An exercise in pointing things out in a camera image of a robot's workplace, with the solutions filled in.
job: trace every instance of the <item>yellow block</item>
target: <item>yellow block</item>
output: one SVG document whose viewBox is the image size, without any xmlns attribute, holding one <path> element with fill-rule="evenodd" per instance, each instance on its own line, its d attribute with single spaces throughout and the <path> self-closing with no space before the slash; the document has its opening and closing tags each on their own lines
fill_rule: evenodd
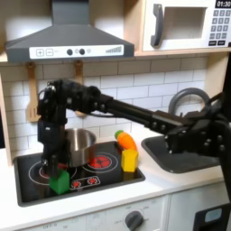
<svg viewBox="0 0 231 231">
<path fill-rule="evenodd" d="M 138 167 L 138 152 L 135 150 L 124 150 L 122 152 L 121 167 L 124 171 L 135 172 Z"/>
</svg>

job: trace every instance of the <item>orange carrot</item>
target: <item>orange carrot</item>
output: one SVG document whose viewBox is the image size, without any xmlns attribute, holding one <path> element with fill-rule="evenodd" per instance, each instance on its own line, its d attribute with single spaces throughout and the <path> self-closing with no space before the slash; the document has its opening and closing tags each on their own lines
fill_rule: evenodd
<svg viewBox="0 0 231 231">
<path fill-rule="evenodd" d="M 115 138 L 119 145 L 125 150 L 131 149 L 137 151 L 134 139 L 130 134 L 125 133 L 123 130 L 119 130 L 115 133 Z"/>
</svg>

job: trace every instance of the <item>oven door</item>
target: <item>oven door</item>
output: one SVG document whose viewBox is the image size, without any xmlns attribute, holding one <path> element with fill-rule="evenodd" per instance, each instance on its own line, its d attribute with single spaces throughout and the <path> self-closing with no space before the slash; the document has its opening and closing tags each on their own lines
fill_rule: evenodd
<svg viewBox="0 0 231 231">
<path fill-rule="evenodd" d="M 216 0 L 146 0 L 143 51 L 207 48 Z"/>
</svg>

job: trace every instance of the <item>black robotic arm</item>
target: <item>black robotic arm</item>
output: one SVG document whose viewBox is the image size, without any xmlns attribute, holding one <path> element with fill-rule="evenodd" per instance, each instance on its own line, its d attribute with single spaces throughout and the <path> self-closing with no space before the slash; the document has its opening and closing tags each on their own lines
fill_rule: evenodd
<svg viewBox="0 0 231 231">
<path fill-rule="evenodd" d="M 41 116 L 38 140 L 44 145 L 43 170 L 53 178 L 59 177 L 59 162 L 69 164 L 66 109 L 85 114 L 99 111 L 129 119 L 164 134 L 170 154 L 197 152 L 199 155 L 218 157 L 231 199 L 231 129 L 222 115 L 222 95 L 211 98 L 200 112 L 180 117 L 132 106 L 101 94 L 95 87 L 87 88 L 69 80 L 53 81 L 42 93 L 38 105 Z"/>
</svg>

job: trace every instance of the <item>microwave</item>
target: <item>microwave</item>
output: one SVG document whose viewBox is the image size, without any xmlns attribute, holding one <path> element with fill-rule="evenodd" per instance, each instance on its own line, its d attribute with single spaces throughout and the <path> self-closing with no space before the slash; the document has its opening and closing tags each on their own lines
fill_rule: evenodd
<svg viewBox="0 0 231 231">
<path fill-rule="evenodd" d="M 231 46 L 231 0 L 146 0 L 143 51 Z"/>
</svg>

